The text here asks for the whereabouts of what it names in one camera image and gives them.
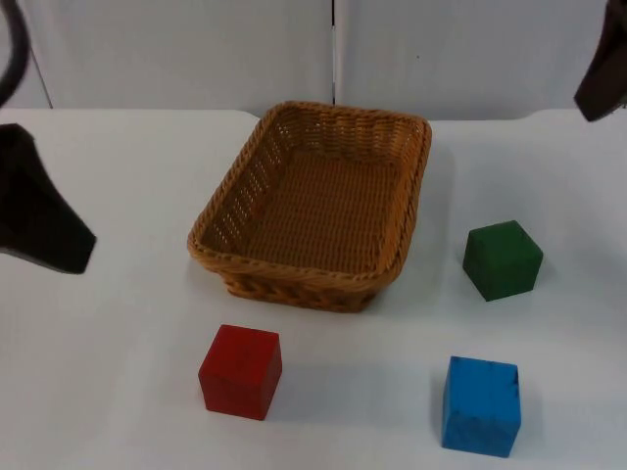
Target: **white backdrop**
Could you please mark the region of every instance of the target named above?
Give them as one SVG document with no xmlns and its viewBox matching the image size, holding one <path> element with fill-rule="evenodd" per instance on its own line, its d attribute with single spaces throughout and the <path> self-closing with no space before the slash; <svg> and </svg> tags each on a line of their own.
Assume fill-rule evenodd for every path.
<svg viewBox="0 0 627 470">
<path fill-rule="evenodd" d="M 336 0 L 339 103 L 428 118 L 572 108 L 605 0 Z"/>
<path fill-rule="evenodd" d="M 23 0 L 54 107 L 331 99 L 329 0 Z"/>
</svg>

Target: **cube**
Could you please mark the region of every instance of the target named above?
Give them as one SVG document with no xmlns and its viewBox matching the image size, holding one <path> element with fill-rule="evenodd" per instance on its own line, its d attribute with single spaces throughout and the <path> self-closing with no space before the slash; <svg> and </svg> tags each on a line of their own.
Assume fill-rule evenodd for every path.
<svg viewBox="0 0 627 470">
<path fill-rule="evenodd" d="M 221 325 L 198 372 L 205 406 L 263 420 L 281 370 L 278 334 Z"/>
<path fill-rule="evenodd" d="M 443 447 L 509 457 L 521 422 L 518 368 L 451 357 L 443 407 Z"/>
<path fill-rule="evenodd" d="M 515 220 L 471 230 L 463 270 L 486 301 L 533 290 L 542 250 Z"/>
</svg>

